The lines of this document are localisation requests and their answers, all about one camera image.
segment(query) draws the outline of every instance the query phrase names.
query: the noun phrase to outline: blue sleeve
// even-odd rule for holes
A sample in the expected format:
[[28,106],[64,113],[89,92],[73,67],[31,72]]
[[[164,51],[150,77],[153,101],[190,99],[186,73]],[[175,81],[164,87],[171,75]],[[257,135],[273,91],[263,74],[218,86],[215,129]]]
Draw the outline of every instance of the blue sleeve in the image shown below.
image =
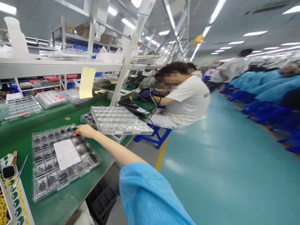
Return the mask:
[[195,224],[168,181],[148,164],[121,169],[120,194],[129,225]]

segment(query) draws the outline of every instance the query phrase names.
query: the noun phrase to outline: dark hair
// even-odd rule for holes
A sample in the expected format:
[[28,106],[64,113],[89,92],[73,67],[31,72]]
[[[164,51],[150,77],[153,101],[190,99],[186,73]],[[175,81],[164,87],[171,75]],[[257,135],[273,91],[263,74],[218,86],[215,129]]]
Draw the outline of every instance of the dark hair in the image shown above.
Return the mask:
[[171,73],[188,74],[188,65],[184,62],[172,62],[158,70],[155,77],[164,77]]
[[251,52],[253,52],[253,49],[252,48],[247,48],[247,49],[244,49],[242,50],[239,55],[242,56],[242,57],[246,57],[247,55],[249,55]]
[[187,63],[187,68],[197,70],[197,67],[191,62]]

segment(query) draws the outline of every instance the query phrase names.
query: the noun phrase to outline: orange pen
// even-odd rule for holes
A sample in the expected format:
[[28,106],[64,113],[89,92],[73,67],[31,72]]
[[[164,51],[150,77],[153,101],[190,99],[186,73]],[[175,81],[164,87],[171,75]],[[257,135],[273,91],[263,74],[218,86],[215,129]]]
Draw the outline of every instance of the orange pen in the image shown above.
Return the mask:
[[[89,126],[91,126],[92,124],[89,124]],[[77,134],[79,134],[80,132],[75,133],[73,136],[76,136]]]

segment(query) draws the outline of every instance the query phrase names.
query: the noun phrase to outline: ceiling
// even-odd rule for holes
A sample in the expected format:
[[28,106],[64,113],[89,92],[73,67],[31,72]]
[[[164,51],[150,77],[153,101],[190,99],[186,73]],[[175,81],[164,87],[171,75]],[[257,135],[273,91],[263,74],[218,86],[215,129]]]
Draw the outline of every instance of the ceiling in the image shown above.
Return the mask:
[[[67,0],[73,5],[83,9],[84,0]],[[168,0],[171,11],[174,17],[175,24],[178,23],[185,9],[185,0]],[[53,0],[0,0],[0,2],[17,7],[16,18],[20,21],[20,26],[23,33],[29,37],[41,39],[51,39],[50,26],[58,27],[61,16],[66,17],[67,23],[81,24],[87,18],[83,15],[60,5]],[[126,5],[126,9],[121,6],[120,2]],[[202,43],[197,51],[195,58],[203,56],[213,56],[212,52],[221,47],[228,47],[229,42],[245,41],[243,44],[230,45],[229,50],[215,55],[216,57],[232,58],[239,51],[246,48],[254,50],[262,50],[266,47],[280,46],[282,43],[298,42],[300,36],[300,13],[291,13],[282,15],[283,12],[290,9],[292,6],[299,4],[299,1],[294,0],[285,8],[276,9],[268,12],[248,13],[256,8],[262,7],[264,4],[272,2],[271,0],[226,0],[220,14],[212,23],[211,29],[205,37],[205,42]],[[190,27],[189,37],[195,38],[200,35],[206,26],[213,13],[218,0],[191,0],[190,3]],[[122,31],[124,23],[122,18],[128,19],[131,23],[136,24],[137,8],[131,3],[131,0],[110,0],[109,5],[118,10],[118,15],[115,17],[108,14],[107,23],[116,29]],[[0,28],[6,28],[3,17],[8,16],[0,12]],[[156,0],[151,15],[146,23],[148,36],[155,32],[154,40],[158,43],[164,41],[166,36],[160,36],[161,31],[170,30],[168,41],[175,40],[172,28],[164,10],[162,0]],[[255,31],[268,30],[267,33],[259,36],[243,37],[244,34]],[[190,49],[187,57],[191,57],[195,46],[193,40],[190,41]]]

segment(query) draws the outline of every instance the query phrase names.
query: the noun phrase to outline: green workbench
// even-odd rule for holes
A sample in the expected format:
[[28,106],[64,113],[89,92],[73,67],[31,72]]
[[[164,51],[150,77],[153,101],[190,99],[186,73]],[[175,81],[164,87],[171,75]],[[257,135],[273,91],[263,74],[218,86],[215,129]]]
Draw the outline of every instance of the green workbench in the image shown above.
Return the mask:
[[[149,110],[147,105],[140,102],[135,103],[138,103],[145,110]],[[88,142],[92,144],[103,159],[103,163],[66,188],[50,195],[39,203],[34,203],[32,200],[32,133],[55,129],[73,123],[79,125],[81,115],[89,112],[90,106],[109,106],[109,104],[110,100],[106,98],[106,95],[98,94],[92,100],[80,106],[67,103],[55,108],[45,109],[40,114],[21,120],[0,122],[0,158],[6,156],[8,153],[13,153],[13,151],[18,151],[17,167],[20,169],[26,155],[29,154],[23,174],[21,175],[21,180],[35,224],[64,224],[85,200],[91,190],[93,190],[115,160],[95,140],[88,138]],[[66,121],[65,117],[70,117],[71,120]],[[121,144],[126,146],[132,138],[133,136],[128,135]]]

